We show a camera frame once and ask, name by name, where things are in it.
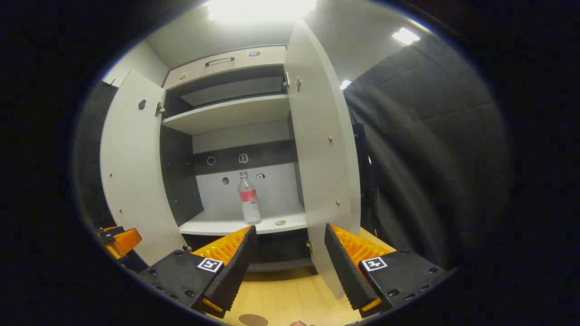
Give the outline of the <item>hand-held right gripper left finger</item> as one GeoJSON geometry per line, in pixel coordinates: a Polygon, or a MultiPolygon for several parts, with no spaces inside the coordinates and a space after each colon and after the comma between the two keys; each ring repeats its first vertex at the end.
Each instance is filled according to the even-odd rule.
{"type": "Polygon", "coordinates": [[[249,225],[199,249],[174,250],[138,277],[188,309],[223,318],[232,309],[256,248],[256,227],[249,225]]]}

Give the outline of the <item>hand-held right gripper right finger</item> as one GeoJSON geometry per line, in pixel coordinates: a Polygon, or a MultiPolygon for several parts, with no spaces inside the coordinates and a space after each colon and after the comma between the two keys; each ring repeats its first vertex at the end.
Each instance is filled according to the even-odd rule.
{"type": "Polygon", "coordinates": [[[361,317],[400,309],[454,274],[412,250],[387,249],[332,224],[325,227],[324,243],[343,291],[361,317]]]}

